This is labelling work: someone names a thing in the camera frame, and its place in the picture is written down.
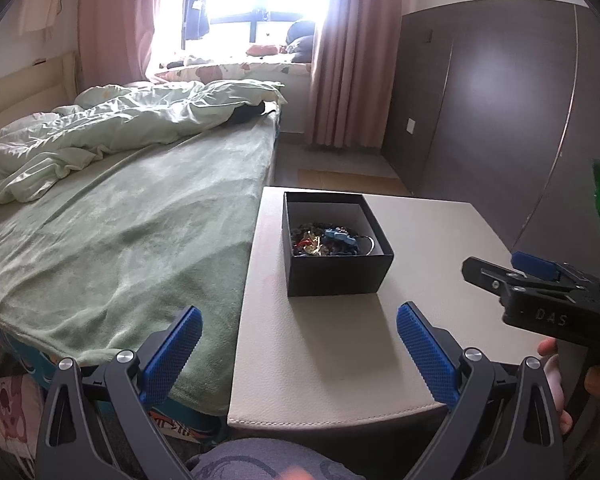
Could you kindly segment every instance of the bed headboard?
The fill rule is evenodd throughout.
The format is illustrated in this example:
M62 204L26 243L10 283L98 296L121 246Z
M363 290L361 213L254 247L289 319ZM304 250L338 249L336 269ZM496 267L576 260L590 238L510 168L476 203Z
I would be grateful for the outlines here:
M69 105L77 96L75 53L0 78L0 128L35 112Z

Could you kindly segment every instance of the light green comforter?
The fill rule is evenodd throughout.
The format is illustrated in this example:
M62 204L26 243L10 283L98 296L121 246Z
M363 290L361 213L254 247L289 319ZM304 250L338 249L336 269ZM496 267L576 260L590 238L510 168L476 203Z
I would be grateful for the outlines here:
M275 120L106 156L34 202L0 205L0 328L96 364L193 304L203 335L171 397L226 414Z
M169 144L224 123L239 106L262 101L285 103L276 84L250 79L88 89L72 106L0 130L0 203L30 202L104 153Z

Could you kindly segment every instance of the brown floor mat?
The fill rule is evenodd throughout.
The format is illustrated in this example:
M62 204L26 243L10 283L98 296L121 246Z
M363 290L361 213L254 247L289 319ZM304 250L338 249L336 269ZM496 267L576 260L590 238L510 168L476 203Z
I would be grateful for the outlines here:
M375 195L411 196L398 178L336 171L298 170L298 187Z

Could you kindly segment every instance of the pink curtain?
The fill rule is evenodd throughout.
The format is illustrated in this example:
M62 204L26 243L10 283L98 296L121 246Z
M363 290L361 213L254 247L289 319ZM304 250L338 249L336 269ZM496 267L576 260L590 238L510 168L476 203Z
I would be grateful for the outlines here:
M331 0L315 41L306 142L382 146L401 9L402 0Z
M158 0L80 0L84 87L146 79Z

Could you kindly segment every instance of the dark wood wardrobe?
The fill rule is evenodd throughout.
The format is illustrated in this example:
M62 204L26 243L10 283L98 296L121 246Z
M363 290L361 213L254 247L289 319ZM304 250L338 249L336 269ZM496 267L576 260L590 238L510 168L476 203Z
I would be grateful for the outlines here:
M403 16L382 154L415 196L473 204L511 251L599 274L597 18L553 0Z

